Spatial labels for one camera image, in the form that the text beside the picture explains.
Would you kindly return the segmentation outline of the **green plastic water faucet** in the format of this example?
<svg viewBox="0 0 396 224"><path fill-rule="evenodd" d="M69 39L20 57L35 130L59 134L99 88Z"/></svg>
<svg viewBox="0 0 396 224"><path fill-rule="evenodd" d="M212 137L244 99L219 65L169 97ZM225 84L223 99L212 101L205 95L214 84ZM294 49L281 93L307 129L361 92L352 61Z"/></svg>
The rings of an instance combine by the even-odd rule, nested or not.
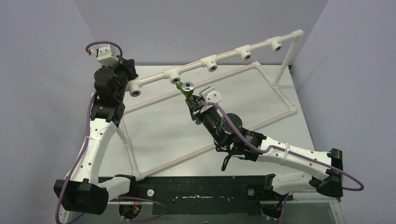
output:
<svg viewBox="0 0 396 224"><path fill-rule="evenodd" d="M193 95L195 86L192 82L176 82L176 88L181 91L187 101L196 102Z"/></svg>

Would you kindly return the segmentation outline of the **white PVC pipe frame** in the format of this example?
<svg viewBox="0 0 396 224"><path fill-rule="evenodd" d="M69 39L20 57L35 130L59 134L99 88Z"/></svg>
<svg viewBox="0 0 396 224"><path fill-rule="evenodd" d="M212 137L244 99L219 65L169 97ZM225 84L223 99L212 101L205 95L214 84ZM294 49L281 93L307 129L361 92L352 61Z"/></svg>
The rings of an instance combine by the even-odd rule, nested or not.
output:
<svg viewBox="0 0 396 224"><path fill-rule="evenodd" d="M304 35L303 30L296 30L289 34L272 37L272 38L269 38L269 39L264 40L259 43L241 46L241 47L235 48L234 50L231 50L231 51L228 51L225 53L207 56L207 57L201 58L200 60L198 60L196 62L192 62L192 63L186 64L183 66L169 68L169 69L163 70L161 73L154 74L149 77L144 77L142 79L137 78L135 80L128 82L127 91L130 93L130 96L137 97L141 93L141 88L145 85L148 85L148 84L151 84L151 83L163 80L163 79L169 79L172 84L175 84L176 81L180 80L180 76L185 72L189 72L189 71L192 71L192 70L195 70L198 68L207 68L209 72L214 72L215 70L217 70L219 62L221 62L225 59L228 59L228 58L231 58L234 56L240 56L244 61L248 61L252 56L252 51L254 51L254 50L264 48L264 47L271 47L274 52L277 52L282 48L281 43L283 41L292 40L291 46L290 46L282 64L280 65L279 70L276 73L274 79L270 78L269 75L266 74L263 66L259 62L256 61L256 62L252 62L248 65L245 65L241 68L238 68L236 70L224 73L222 75L215 76L213 78L207 79L205 81L202 81L202 82L199 82L198 84L196 84L197 87L201 87L203 85L210 84L215 81L219 81L221 79L230 77L232 75L236 75L240 72L244 72L244 71L247 71L250 69L258 70L260 72L260 74L265 78L265 80L267 81L267 83L271 87L271 89L278 95L278 97L283 101L283 103L288 108L287 112L285 112L281 115L278 115L276 117L273 117L272 119L270 119L268 121L262 122L256 126L254 126L252 129L262 128L269 124L277 122L283 118L286 118L288 116L295 115L297 113L297 108L287 99L285 94L279 88L278 84L279 84L279 81L280 81L284 71L287 70L287 68L288 68L287 66L289 65L289 62L290 62L293 54L295 53L297 46L298 46L300 40L302 39L303 35ZM182 94L181 91L174 91L174 92L159 96L157 98L153 98L153 99L145 101L141 104L134 105L132 107L127 108L125 110L124 114L130 113L137 109L144 108L144 107L152 105L154 103L169 99L169 98L174 97L179 94ZM176 165L179 165L185 161L188 161L194 157L197 157L203 153L206 153L209 150L214 149L214 145L213 146L210 145L210 146L204 147L202 149L193 151L190 154L179 157L177 159L173 159L163 165L160 165L156 168L150 169L145 172L140 172L138 168L133 168L133 165L136 165L136 160L133 156L133 150L132 150L131 143L130 143L130 146L128 146L128 147L126 146L126 149L128 150L127 152L129 153L128 156L129 156L130 163L131 163L131 169L133 170L132 174L137 176L136 177L137 181L141 181L146 177L160 173L160 172L165 171L169 168L172 168Z"/></svg>

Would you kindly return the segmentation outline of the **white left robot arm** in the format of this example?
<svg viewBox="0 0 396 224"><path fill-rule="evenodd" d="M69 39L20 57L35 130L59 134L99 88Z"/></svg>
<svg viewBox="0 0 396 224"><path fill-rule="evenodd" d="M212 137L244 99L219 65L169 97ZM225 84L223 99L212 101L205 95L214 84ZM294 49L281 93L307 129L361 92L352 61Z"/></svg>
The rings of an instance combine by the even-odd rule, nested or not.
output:
<svg viewBox="0 0 396 224"><path fill-rule="evenodd" d="M65 211L101 215L109 201L119 196L126 200L138 196L136 178L132 175L116 175L99 182L105 152L125 110L123 99L127 84L137 77L134 59L102 66L94 73L95 92L88 105L84 143L65 179L58 179L54 184L58 197L56 223L61 223L60 215Z"/></svg>

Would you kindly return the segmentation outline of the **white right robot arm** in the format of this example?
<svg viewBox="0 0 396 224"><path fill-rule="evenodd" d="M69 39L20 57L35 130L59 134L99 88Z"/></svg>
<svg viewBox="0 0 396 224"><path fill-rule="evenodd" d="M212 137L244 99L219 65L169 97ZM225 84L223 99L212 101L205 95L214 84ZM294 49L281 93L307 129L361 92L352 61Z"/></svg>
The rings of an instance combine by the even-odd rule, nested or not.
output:
<svg viewBox="0 0 396 224"><path fill-rule="evenodd" d="M300 171L297 180L303 187L295 189L315 190L334 198L343 196L343 152L311 151L282 143L262 133L242 126L240 117L226 113L217 103L203 97L186 97L186 105L192 121L202 124L213 138L215 150L226 153L221 170L227 168L231 157L253 162L269 162Z"/></svg>

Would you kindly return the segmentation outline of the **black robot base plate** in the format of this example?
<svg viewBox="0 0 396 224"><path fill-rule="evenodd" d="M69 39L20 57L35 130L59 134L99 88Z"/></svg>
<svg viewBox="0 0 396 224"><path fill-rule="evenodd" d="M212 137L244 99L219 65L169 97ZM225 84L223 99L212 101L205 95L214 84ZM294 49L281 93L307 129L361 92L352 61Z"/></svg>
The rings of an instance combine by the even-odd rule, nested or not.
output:
<svg viewBox="0 0 396 224"><path fill-rule="evenodd" d="M169 209L170 215L246 215L265 214L278 218L284 200L292 196L273 190L275 175L148 177L132 183L130 192L117 202L131 197L158 202L153 214Z"/></svg>

